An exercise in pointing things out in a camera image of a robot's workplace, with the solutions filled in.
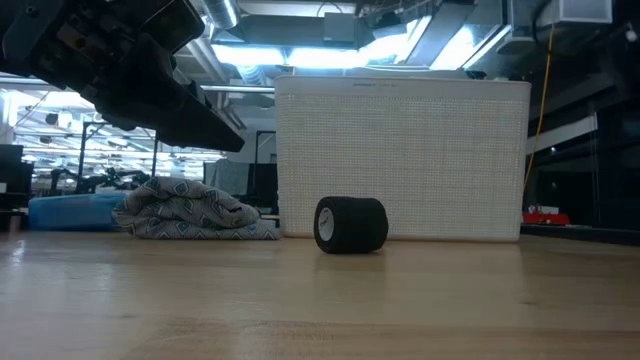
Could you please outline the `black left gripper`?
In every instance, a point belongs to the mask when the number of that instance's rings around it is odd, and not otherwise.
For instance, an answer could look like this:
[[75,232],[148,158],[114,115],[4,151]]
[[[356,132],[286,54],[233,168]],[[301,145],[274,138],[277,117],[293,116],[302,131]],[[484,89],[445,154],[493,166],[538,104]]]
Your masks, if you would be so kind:
[[0,0],[0,72],[70,88],[167,145],[244,146],[196,82],[173,77],[173,0]]

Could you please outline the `grey patterned cloth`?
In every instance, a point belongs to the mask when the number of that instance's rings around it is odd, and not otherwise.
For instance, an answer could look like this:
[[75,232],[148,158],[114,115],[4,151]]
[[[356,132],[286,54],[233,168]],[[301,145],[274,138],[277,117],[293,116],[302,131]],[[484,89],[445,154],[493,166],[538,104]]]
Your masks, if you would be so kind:
[[228,193],[197,181],[153,177],[112,212],[114,221],[141,239],[278,240],[273,220]]

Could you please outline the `black bandage roll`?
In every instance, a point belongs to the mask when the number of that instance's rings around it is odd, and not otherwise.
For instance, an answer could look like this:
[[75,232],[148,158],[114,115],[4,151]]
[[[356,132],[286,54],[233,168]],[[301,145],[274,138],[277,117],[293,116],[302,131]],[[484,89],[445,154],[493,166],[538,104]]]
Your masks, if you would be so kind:
[[315,210],[316,245],[328,254],[367,254],[380,250],[389,222],[383,204],[375,198],[329,196]]

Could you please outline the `blue plastic bin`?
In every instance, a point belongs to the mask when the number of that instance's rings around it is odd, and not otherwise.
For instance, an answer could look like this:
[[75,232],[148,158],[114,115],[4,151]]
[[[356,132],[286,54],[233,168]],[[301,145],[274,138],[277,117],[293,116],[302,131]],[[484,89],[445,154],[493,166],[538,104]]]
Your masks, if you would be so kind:
[[115,231],[112,211],[125,194],[80,194],[34,198],[28,226],[34,231]]

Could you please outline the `black equipment stack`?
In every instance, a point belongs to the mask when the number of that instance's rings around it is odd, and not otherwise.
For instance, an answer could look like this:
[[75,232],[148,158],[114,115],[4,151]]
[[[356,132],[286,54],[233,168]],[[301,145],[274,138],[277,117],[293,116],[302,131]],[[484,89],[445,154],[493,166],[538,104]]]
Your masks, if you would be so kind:
[[26,207],[34,165],[23,162],[22,145],[0,144],[0,211]]

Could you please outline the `grey ceiling box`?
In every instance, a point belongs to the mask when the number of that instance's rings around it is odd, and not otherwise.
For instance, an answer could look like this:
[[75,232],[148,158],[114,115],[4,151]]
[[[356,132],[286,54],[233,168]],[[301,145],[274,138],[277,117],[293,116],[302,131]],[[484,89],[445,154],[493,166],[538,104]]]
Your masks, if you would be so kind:
[[356,22],[352,14],[325,12],[323,25],[323,40],[325,42],[354,42]]

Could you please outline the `white perforated plastic basket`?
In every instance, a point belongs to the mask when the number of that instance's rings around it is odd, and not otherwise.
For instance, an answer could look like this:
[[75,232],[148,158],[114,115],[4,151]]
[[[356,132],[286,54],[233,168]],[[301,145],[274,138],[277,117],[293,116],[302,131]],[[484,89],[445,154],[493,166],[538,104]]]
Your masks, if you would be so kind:
[[328,196],[379,200],[403,240],[519,238],[526,82],[282,76],[274,84],[280,221],[309,237]]

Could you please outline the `red flat object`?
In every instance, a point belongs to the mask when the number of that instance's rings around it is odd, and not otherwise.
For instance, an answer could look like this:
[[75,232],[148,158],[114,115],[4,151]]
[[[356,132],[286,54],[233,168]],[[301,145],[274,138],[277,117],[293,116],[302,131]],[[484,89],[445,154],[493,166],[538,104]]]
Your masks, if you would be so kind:
[[524,224],[567,226],[570,224],[566,214],[524,213]]

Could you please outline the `black metal frame stand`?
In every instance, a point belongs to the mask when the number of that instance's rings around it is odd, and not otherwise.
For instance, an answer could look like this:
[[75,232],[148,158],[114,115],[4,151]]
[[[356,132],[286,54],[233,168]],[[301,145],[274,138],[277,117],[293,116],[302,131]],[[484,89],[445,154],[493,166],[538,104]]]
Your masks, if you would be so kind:
[[[108,123],[105,121],[88,121],[83,122],[83,128],[81,133],[81,144],[80,144],[80,152],[79,152],[79,164],[77,171],[77,180],[75,187],[75,194],[82,193],[82,184],[83,184],[83,171],[84,171],[84,162],[85,162],[85,153],[86,153],[86,143],[87,141],[98,133],[104,126],[107,126]],[[152,157],[152,167],[151,167],[151,177],[156,176],[156,168],[157,168],[157,159],[158,159],[158,148],[159,148],[159,139],[157,137],[158,133],[155,133],[154,136],[149,135],[154,141],[153,147],[153,157]]]

